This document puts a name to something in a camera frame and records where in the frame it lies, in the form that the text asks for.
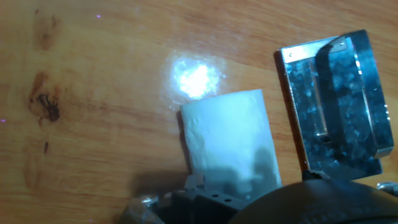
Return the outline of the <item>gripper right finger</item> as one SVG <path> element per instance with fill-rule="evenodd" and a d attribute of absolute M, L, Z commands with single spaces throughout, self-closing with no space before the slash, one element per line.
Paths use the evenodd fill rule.
<path fill-rule="evenodd" d="M 390 195 L 398 197 L 398 183 L 397 182 L 380 182 L 377 183 L 377 189 L 384 191 Z"/>

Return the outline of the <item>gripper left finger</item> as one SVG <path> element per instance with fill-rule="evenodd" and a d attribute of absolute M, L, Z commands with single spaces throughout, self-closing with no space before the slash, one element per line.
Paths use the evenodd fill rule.
<path fill-rule="evenodd" d="M 184 188 L 163 196 L 145 195 L 130 200 L 120 224 L 212 224 L 228 223 L 249 203 L 208 190 L 204 175 L 190 175 Z"/>

